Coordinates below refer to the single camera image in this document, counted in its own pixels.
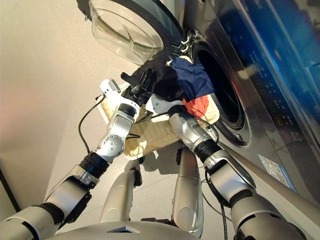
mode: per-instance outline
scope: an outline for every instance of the clothing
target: clothing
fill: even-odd
[[[202,64],[192,64],[176,57],[170,63],[177,75],[177,84],[183,89],[183,97],[187,102],[215,92]]]

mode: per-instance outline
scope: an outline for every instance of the label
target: label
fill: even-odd
[[[278,181],[286,185],[295,193],[297,192],[284,166],[277,164],[274,161],[271,161],[265,156],[262,156],[260,154],[258,154],[258,156],[268,174],[270,174],[272,177],[274,177],[275,179],[277,179]]]

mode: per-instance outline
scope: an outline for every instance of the wire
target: wire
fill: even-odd
[[[197,120],[199,121],[202,121],[203,123],[207,124],[213,131],[214,131],[214,134],[216,136],[216,140],[215,140],[215,143],[218,143],[219,142],[219,133],[217,131],[217,129],[208,121],[202,119],[201,117],[198,117],[198,116],[195,116],[195,115],[192,115],[190,113],[186,114],[187,116],[190,116],[190,117],[193,117],[193,118],[196,118]]]
[[[219,214],[219,215],[222,216],[222,213],[219,212],[219,211],[218,211],[214,206],[212,206],[211,203],[208,201],[208,199],[206,198],[206,196],[205,196],[205,194],[204,194],[204,191],[202,191],[202,197],[203,197],[203,199],[205,200],[205,202],[209,205],[209,207],[212,208],[212,210],[214,210],[217,214]],[[226,216],[225,218],[226,218],[227,220],[229,220],[230,222],[232,222],[229,217]]]
[[[166,112],[160,113],[160,114],[155,115],[155,116],[145,116],[145,117],[141,118],[140,120],[136,121],[135,124],[140,124],[140,123],[143,123],[145,121],[148,121],[148,120],[151,120],[151,119],[163,116],[163,115],[167,115],[167,114],[170,114],[170,113],[171,112],[166,111]]]
[[[207,170],[205,170],[205,172],[204,172],[205,180],[206,180],[206,183],[209,185],[209,179],[208,179],[207,173],[208,173]],[[225,208],[222,203],[220,203],[220,206],[221,206],[221,215],[222,215],[222,220],[223,220],[224,240],[228,240],[227,221],[226,221],[227,217],[226,217],[226,213],[225,213]]]
[[[83,142],[83,144],[84,144],[84,146],[85,146],[85,149],[86,149],[87,153],[90,153],[90,149],[89,149],[89,147],[88,147],[88,144],[87,144],[84,136],[83,136],[82,133],[81,133],[81,124],[82,124],[82,122],[85,120],[86,116],[87,116],[96,106],[98,106],[99,104],[101,104],[102,101],[106,98],[106,96],[105,96],[104,94],[101,94],[100,96],[98,96],[98,98],[100,98],[102,95],[103,95],[103,98],[102,98],[100,101],[98,101],[95,105],[93,105],[93,107],[91,107],[91,108],[85,113],[85,115],[81,118],[81,120],[80,120],[80,122],[79,122],[79,125],[78,125],[78,132],[79,132],[80,138],[81,138],[81,140],[82,140],[82,142]]]
[[[143,123],[145,121],[148,121],[148,120],[151,120],[151,119],[154,119],[154,118],[157,118],[157,117],[160,117],[160,116],[163,116],[163,115],[168,115],[168,114],[172,114],[172,112],[170,111],[166,111],[166,112],[163,112],[163,113],[160,113],[158,115],[155,115],[155,116],[145,116],[143,118],[141,118],[140,120],[136,121],[135,124],[140,124],[140,123]],[[218,143],[219,141],[219,133],[218,131],[216,130],[216,128],[214,127],[214,125],[212,125],[211,123],[209,123],[208,121],[202,119],[201,117],[198,117],[198,116],[195,116],[195,115],[192,115],[190,113],[179,113],[180,116],[186,116],[186,117],[192,117],[192,118],[196,118],[197,120],[199,121],[202,121],[203,123],[207,124],[213,131],[214,131],[214,134],[216,136],[216,140],[215,140],[215,143]]]
[[[228,232],[227,232],[227,221],[226,221],[226,213],[224,205],[221,203],[221,212],[222,212],[222,220],[223,220],[223,232],[224,232],[224,240],[228,240]]]

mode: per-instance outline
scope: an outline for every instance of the laundry basket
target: laundry basket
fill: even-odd
[[[124,83],[120,86],[123,92],[129,86],[128,83]],[[219,119],[219,110],[212,100],[208,97],[209,105],[202,117],[210,124],[213,124]],[[113,112],[117,108],[118,102],[112,99],[105,98],[104,101],[98,106],[98,109],[106,123],[109,122]],[[136,121],[145,116],[145,106],[140,109],[139,116],[136,116]],[[137,159],[151,153],[155,150],[161,149],[167,145],[170,145],[179,140],[179,138],[172,132],[169,124],[169,117],[166,115],[153,118],[151,120],[143,121],[138,124],[134,124],[130,133],[139,135],[140,138],[130,138],[125,140],[124,155],[129,159]],[[200,126],[205,127],[206,124],[199,121]]]

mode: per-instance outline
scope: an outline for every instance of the silver robot arm segment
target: silver robot arm segment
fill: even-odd
[[[110,86],[110,92],[117,90],[111,80],[104,83]],[[64,224],[74,222],[83,212],[92,197],[90,189],[96,186],[114,158],[123,153],[126,137],[135,122],[134,116],[139,114],[140,107],[136,103],[117,97],[121,104],[113,113],[98,146],[52,188],[43,204],[30,206],[1,222],[1,239],[46,239]]]
[[[194,118],[175,113],[169,122],[173,132],[203,162],[207,183],[218,201],[231,208],[235,240],[306,239],[300,229],[257,194],[250,174]]]

